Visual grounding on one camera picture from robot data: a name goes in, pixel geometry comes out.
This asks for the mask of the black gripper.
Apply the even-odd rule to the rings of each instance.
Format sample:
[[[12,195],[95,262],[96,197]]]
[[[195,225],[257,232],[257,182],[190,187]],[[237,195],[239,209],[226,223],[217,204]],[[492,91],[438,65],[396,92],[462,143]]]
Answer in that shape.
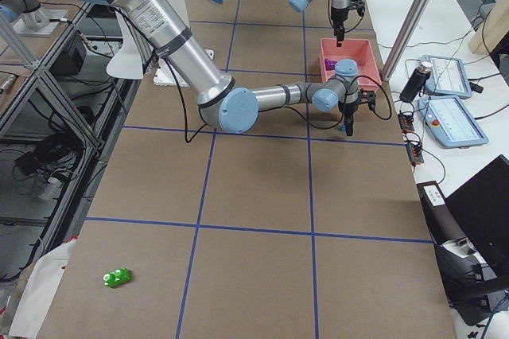
[[[348,19],[349,12],[355,10],[360,17],[365,14],[363,0],[332,0],[330,5],[330,19],[336,37],[336,46],[341,47],[344,41],[344,23]]]
[[[374,91],[358,90],[352,94],[346,94],[340,98],[338,108],[343,114],[344,130],[347,136],[353,136],[354,133],[354,114],[360,105],[367,105],[370,111],[375,111],[376,94]]]

